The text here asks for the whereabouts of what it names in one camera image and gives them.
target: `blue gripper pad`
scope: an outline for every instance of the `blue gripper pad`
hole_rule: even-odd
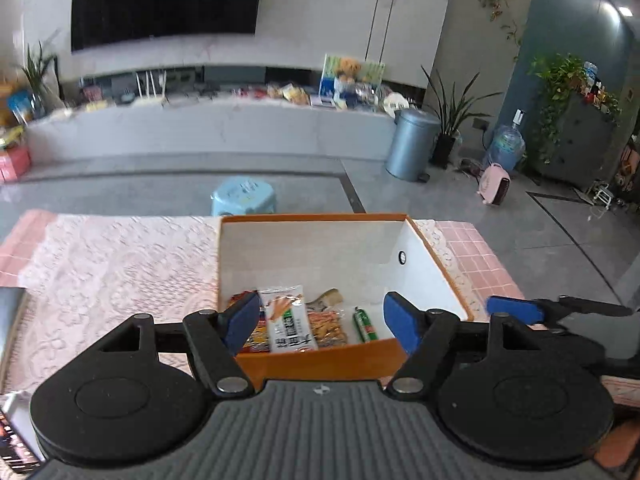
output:
[[[397,292],[389,292],[383,303],[385,323],[396,336],[400,346],[411,355],[418,348],[424,330],[424,313]]]
[[[506,312],[528,325],[542,323],[545,319],[544,313],[530,301],[514,300],[501,296],[489,297],[486,300],[486,310],[489,314]]]
[[[222,339],[232,355],[241,351],[246,340],[254,331],[260,319],[260,296],[254,292],[245,294],[221,316],[227,322],[226,336]]]

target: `gray tile floor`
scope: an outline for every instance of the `gray tile floor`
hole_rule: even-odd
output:
[[[21,183],[0,186],[0,240],[30,208],[207,215],[212,191],[230,174],[241,173],[261,174],[272,184],[280,212],[348,212],[361,203],[367,212],[471,222],[528,298],[565,294],[640,306],[640,217],[617,211],[597,218],[599,208],[551,198],[537,197],[538,204],[529,192],[575,195],[567,187],[539,187],[519,176],[501,206],[485,206],[475,179],[464,174],[432,168],[428,184],[414,184],[366,160],[225,153],[34,168]]]

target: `blue stool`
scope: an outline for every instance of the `blue stool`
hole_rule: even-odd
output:
[[[211,195],[212,216],[270,214],[276,212],[273,187],[250,176],[225,180]]]

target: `black plant pot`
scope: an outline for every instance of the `black plant pot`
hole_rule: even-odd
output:
[[[433,150],[433,155],[431,155],[431,164],[446,170],[447,164],[449,163],[449,155],[455,143],[456,137],[440,135],[436,142],[436,147]]]

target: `trash can lid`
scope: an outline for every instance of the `trash can lid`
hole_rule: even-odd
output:
[[[418,126],[428,126],[430,124],[440,124],[439,118],[435,115],[418,110],[416,108],[404,108],[400,112],[400,118]]]

